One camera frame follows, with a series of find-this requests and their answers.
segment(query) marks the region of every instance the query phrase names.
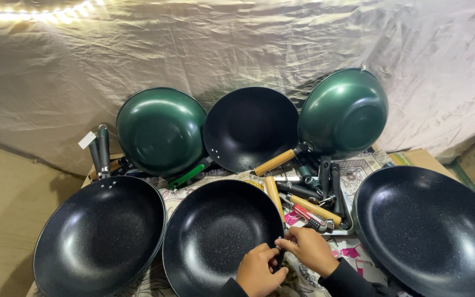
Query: screwdriver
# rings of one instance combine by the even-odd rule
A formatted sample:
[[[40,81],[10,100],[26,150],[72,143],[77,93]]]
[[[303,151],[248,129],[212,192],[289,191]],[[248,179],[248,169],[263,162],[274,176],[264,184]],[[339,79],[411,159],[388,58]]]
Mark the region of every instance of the screwdriver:
[[[307,209],[299,206],[298,204],[287,200],[284,196],[285,195],[280,194],[280,198],[289,205],[289,208],[291,210],[294,210],[294,212],[302,216],[304,219],[306,219],[307,222],[309,222],[309,226],[311,226],[312,229],[314,229],[317,232],[325,232],[328,229],[328,226],[327,226],[328,224],[326,223],[325,220],[322,220],[317,215],[315,215],[314,213],[311,213],[310,211],[307,211]]]

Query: price tag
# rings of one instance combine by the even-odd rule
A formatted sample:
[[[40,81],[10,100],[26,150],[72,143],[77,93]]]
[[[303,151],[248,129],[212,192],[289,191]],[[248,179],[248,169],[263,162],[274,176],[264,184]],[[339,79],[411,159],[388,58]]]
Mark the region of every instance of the price tag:
[[[85,148],[96,138],[96,135],[95,133],[93,132],[89,132],[84,138],[82,138],[82,140],[80,140],[80,142],[78,143],[78,145],[80,145],[80,147],[85,150]]]

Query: white fabric backdrop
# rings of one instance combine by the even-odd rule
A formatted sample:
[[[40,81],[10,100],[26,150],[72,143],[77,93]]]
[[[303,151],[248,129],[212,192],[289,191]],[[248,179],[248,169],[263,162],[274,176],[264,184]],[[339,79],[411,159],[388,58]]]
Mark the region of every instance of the white fabric backdrop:
[[[71,24],[0,21],[0,143],[86,174],[77,142],[141,89],[208,110],[362,64],[390,101],[380,147],[448,159],[475,135],[475,0],[113,0]]]

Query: black sleeve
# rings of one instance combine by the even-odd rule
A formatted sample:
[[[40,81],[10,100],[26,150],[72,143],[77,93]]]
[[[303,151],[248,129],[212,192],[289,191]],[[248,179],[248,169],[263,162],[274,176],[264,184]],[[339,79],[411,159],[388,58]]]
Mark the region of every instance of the black sleeve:
[[[214,297],[248,297],[248,295],[233,278],[230,278]]]
[[[397,292],[379,283],[370,283],[358,274],[345,260],[327,278],[318,283],[324,286],[332,297],[395,297]]]

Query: stainless steel tray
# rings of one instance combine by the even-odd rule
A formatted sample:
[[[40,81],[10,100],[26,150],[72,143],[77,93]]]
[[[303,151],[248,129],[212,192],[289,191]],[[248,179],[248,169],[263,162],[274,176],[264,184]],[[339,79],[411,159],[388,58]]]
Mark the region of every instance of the stainless steel tray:
[[[291,181],[298,183],[300,182],[300,177],[274,177],[275,181]],[[353,217],[351,216],[351,212],[353,209],[353,206],[351,205],[351,202],[349,201],[349,195],[347,194],[346,188],[342,183],[340,183],[340,188],[342,189],[342,203],[344,204],[344,212],[345,212],[345,217],[343,219],[344,222],[347,223],[348,229],[347,230],[340,230],[340,229],[335,229],[332,231],[327,231],[324,233],[321,233],[322,236],[346,236],[355,233],[355,227],[353,226]]]

